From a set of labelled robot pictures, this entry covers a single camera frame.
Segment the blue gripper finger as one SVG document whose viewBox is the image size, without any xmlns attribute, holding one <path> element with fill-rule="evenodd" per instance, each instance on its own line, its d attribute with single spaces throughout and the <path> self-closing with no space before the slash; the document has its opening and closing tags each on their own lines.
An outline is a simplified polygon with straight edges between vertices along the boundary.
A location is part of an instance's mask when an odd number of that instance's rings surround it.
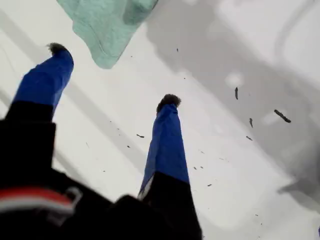
<svg viewBox="0 0 320 240">
<path fill-rule="evenodd" d="M 200 240 L 178 115 L 181 99 L 166 94 L 156 108 L 139 199 L 163 216 L 178 240 Z"/>
<path fill-rule="evenodd" d="M 48 45 L 51 57 L 36 65 L 16 91 L 6 120 L 17 122 L 48 122 L 53 120 L 62 93 L 70 81 L 74 60 L 61 44 Z"/>
</svg>

